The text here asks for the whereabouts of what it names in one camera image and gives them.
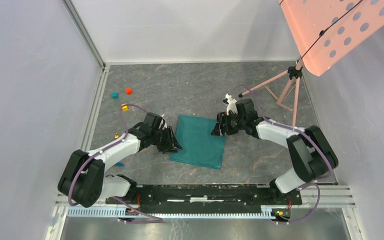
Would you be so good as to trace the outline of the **teal cloth napkin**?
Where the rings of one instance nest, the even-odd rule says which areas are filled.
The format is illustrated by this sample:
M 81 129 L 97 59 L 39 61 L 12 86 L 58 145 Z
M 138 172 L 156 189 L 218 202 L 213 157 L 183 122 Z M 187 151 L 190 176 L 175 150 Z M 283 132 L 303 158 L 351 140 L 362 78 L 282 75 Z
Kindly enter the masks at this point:
M 174 162 L 210 169 L 220 169 L 224 155 L 225 137 L 211 135 L 216 120 L 180 115 L 175 137 L 182 150 L 171 153 Z

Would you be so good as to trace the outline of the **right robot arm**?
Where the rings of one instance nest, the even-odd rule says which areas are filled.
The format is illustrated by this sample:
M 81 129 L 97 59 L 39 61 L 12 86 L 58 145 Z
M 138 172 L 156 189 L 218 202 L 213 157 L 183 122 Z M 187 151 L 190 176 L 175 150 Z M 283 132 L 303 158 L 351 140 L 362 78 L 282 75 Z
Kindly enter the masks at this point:
M 245 131 L 288 149 L 292 168 L 270 182 L 268 196 L 273 203 L 282 204 L 291 191 L 331 175 L 338 166 L 338 158 L 318 126 L 293 127 L 259 116 L 249 98 L 236 100 L 226 94 L 223 103 L 226 111 L 217 114 L 211 135 L 230 136 Z

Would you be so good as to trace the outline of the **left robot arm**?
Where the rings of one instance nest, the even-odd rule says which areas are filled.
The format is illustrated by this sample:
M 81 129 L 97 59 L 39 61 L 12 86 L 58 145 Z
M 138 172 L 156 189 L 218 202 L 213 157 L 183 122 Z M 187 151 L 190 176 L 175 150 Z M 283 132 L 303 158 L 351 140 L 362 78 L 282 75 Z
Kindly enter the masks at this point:
M 136 182 L 123 175 L 105 173 L 126 157 L 155 146 L 163 154 L 177 153 L 183 148 L 171 126 L 155 113 L 146 114 L 143 121 L 129 128 L 119 138 L 90 151 L 75 150 L 57 185 L 67 196 L 70 206 L 91 207 L 99 199 L 119 197 L 125 204 L 137 198 Z

